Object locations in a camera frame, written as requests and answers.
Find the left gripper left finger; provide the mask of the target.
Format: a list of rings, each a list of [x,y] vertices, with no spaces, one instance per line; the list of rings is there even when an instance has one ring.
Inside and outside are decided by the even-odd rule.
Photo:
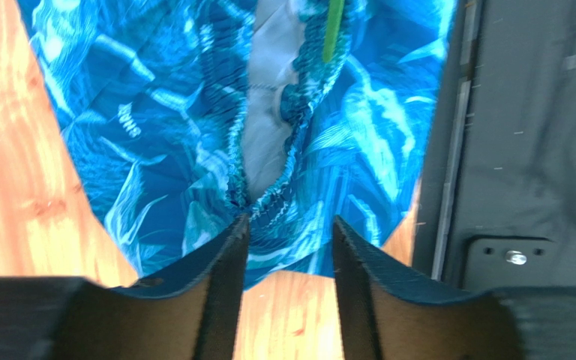
[[[231,359],[250,224],[129,287],[0,277],[0,359]]]

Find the blue leaf-print shorts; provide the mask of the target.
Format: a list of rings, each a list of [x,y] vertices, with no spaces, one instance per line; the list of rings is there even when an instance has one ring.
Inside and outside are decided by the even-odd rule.
[[[247,214],[244,285],[382,246],[425,155],[455,1],[20,1],[91,210],[140,277]]]

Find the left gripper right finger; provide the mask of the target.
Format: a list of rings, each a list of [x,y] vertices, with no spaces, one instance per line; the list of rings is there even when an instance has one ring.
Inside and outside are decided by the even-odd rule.
[[[576,287],[456,289],[342,217],[331,243],[346,359],[576,359]]]

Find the green hanger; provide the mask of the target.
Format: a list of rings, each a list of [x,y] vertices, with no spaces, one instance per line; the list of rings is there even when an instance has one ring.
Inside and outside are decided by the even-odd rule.
[[[331,62],[335,55],[344,14],[344,4],[344,0],[328,1],[328,13],[322,45],[322,62],[325,64]]]

